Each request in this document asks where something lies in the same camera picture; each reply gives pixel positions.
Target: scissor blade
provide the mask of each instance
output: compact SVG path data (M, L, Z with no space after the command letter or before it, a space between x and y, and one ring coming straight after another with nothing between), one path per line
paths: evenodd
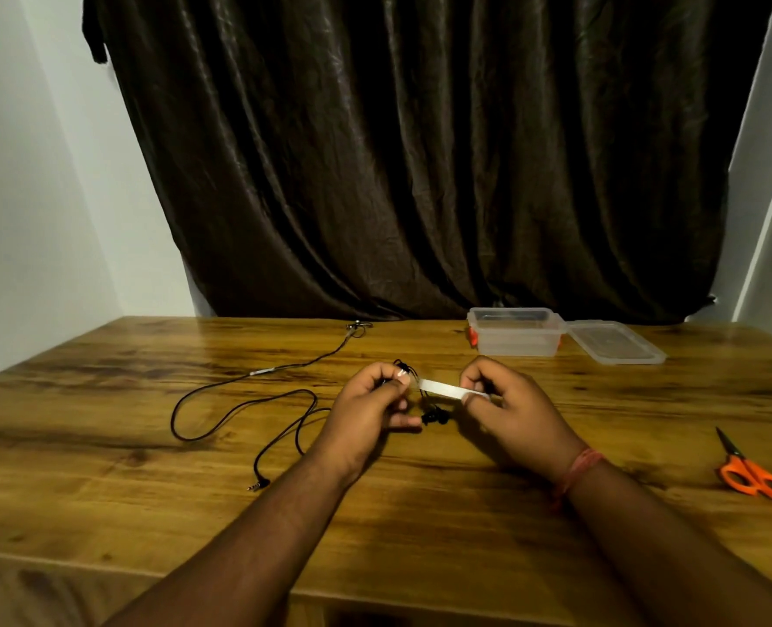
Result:
M731 442L728 439L728 436L720 430L719 427L715 427L717 430L717 435L719 436L719 441L723 443L723 447L726 450L726 453L729 455L738 455L740 457L743 457L743 454L740 453L740 450L735 446L735 443Z

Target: scissors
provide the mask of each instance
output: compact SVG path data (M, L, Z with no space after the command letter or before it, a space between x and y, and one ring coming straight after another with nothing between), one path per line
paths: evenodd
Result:
M747 460L735 443L731 442L719 427L716 429L719 440L728 453L728 462L719 467L719 476L723 482L746 495L757 496L762 492L772 499L772 474L751 460Z

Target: wooden table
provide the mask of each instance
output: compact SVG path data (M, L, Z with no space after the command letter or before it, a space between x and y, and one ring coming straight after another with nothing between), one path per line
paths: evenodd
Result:
M664 365L600 365L568 337L557 357L506 363L614 463L772 578L772 502L714 474L725 459L715 425L772 471L772 337L638 331L669 354ZM307 399L239 413L194 445L171 438L174 402L240 370L324 353L343 334L338 321L128 317L1 373L0 624L94 624L203 546L255 499L255 453ZM400 357L457 383L473 356L462 322L377 324L309 368L201 395L180 427L199 432L240 400L297 387L329 405L374 360ZM297 582L291 616L307 622L327 605L416 621L641 622L579 523L550 514L539 485L499 470L475 434L450 422L393 435ZM287 439L262 467L272 478L296 458Z

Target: hand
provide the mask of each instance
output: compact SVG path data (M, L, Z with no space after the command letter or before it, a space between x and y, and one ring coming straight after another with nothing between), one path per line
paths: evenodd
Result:
M492 358L480 356L464 368L464 389L485 391L488 382L502 396L498 407L483 396L467 394L468 413L525 468L556 482L587 448L546 393L530 376L518 374Z
M378 381L390 379L377 389ZM361 369L334 400L325 426L307 452L338 472L350 485L362 474L383 431L420 427L421 419L402 413L411 378L390 363Z

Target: dark brown curtain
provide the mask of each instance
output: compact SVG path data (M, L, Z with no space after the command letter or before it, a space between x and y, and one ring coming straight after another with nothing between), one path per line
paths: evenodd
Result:
M673 323L772 0L87 0L227 316Z

